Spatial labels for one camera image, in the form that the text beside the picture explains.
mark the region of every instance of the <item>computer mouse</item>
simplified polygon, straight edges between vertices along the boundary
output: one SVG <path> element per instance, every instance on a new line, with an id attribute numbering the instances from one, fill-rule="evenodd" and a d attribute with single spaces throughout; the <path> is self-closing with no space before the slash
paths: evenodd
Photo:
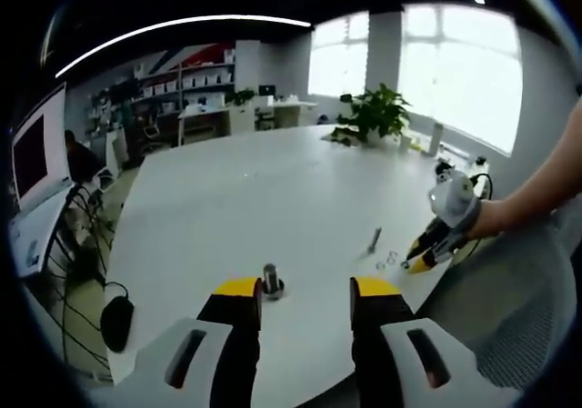
<path id="1" fill-rule="evenodd" d="M 126 296 L 117 296 L 101 312 L 101 336 L 113 352 L 121 353 L 127 344 L 134 305 Z"/>

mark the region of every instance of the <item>ceiling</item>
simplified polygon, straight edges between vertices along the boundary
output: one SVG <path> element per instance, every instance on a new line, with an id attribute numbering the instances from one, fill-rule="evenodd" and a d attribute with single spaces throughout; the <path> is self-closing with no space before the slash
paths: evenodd
<path id="1" fill-rule="evenodd" d="M 42 76 L 54 80 L 54 73 L 73 59 L 103 42 L 158 22 L 182 17 L 210 14 L 253 14 L 286 17 L 312 24 L 338 15 L 369 9 L 371 12 L 394 11 L 402 4 L 422 1 L 446 1 L 473 4 L 473 0 L 41 0 L 46 10 L 29 14 L 28 27 L 36 30 L 16 52 L 29 52 L 27 70 L 23 74 L 38 72 L 39 49 L 52 13 L 58 10 L 51 34 L 49 54 Z M 526 0 L 486 0 L 490 8 L 510 13 L 517 22 L 557 42 L 552 29 Z M 582 10 L 579 0 L 555 0 L 571 18 L 578 31 L 582 31 Z M 113 45 L 85 60 L 67 73 L 73 84 L 96 75 L 113 65 L 155 51 L 183 45 L 209 43 L 218 40 L 254 38 L 267 42 L 285 41 L 304 32 L 297 26 L 275 25 L 263 22 L 212 22 L 172 26 Z"/>

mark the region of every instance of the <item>bright window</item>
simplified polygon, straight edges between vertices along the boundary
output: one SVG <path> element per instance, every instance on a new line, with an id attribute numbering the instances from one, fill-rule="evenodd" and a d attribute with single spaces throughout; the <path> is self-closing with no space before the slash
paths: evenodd
<path id="1" fill-rule="evenodd" d="M 361 95 L 366 84 L 368 13 L 316 26 L 309 61 L 310 95 Z"/>
<path id="2" fill-rule="evenodd" d="M 513 19 L 456 5 L 407 6 L 399 73 L 410 111 L 511 154 L 523 84 Z"/>

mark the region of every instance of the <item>green plant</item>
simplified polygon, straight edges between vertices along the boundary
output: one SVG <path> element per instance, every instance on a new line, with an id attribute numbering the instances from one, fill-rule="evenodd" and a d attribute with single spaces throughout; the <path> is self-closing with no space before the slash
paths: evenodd
<path id="1" fill-rule="evenodd" d="M 226 103 L 235 104 L 237 106 L 244 105 L 256 96 L 255 90 L 252 88 L 246 88 L 245 90 L 240 90 L 239 92 L 230 92 L 226 94 Z"/>
<path id="2" fill-rule="evenodd" d="M 341 144 L 351 145 L 349 136 L 367 143 L 367 135 L 373 130 L 377 130 L 380 137 L 400 135 L 405 120 L 410 121 L 408 111 L 404 108 L 409 103 L 400 93 L 390 90 L 384 84 L 380 84 L 375 91 L 366 90 L 363 95 L 356 97 L 342 95 L 339 99 L 350 104 L 352 110 L 351 117 L 340 115 L 337 118 L 337 122 L 345 126 L 337 127 L 332 133 L 332 140 Z"/>

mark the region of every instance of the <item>shelf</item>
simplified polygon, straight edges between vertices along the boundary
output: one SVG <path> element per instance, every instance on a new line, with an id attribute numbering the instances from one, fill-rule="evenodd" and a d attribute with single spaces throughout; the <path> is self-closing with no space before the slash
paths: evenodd
<path id="1" fill-rule="evenodd" d="M 212 85 L 203 85 L 201 87 L 192 87 L 192 88 L 185 88 L 182 89 L 182 93 L 190 93 L 190 92 L 211 92 L 213 89 L 217 89 L 219 90 L 220 87 L 229 87 L 229 86 L 233 86 L 235 83 L 224 83 L 224 84 L 212 84 Z M 148 97 L 138 97 L 137 99 L 135 99 L 132 104 L 139 104 L 141 102 L 145 102 L 145 101 L 151 101 L 151 100 L 156 100 L 156 99 L 162 99 L 162 98 L 166 98 L 169 95 L 177 95 L 180 93 L 180 90 L 176 90 L 174 92 L 165 92 L 161 95 L 153 95 L 153 96 L 148 96 Z"/>
<path id="2" fill-rule="evenodd" d="M 234 85 L 234 84 L 235 83 L 221 83 L 221 84 L 203 85 L 202 87 L 183 88 L 182 93 L 195 92 L 196 90 L 205 90 L 205 89 L 212 89 L 212 88 L 217 88 L 217 87 L 228 87 L 228 86 Z"/>
<path id="3" fill-rule="evenodd" d="M 218 63 L 217 65 L 196 65 L 196 66 L 182 67 L 182 72 L 195 72 L 198 70 L 218 69 L 220 67 L 229 67 L 231 65 L 235 65 L 235 64 L 234 63 Z M 162 74 L 153 74 L 153 75 L 144 76 L 143 78 L 139 78 L 137 81 L 138 82 L 150 81 L 152 79 L 160 78 L 160 77 L 163 77 L 165 75 L 177 74 L 179 72 L 180 72 L 179 69 L 168 70 L 167 72 L 163 72 Z"/>
<path id="4" fill-rule="evenodd" d="M 234 63 L 218 63 L 217 65 L 191 65 L 188 67 L 182 67 L 182 72 L 195 72 L 197 70 L 218 69 L 220 67 L 229 67 L 230 65 L 235 65 L 235 64 Z"/>

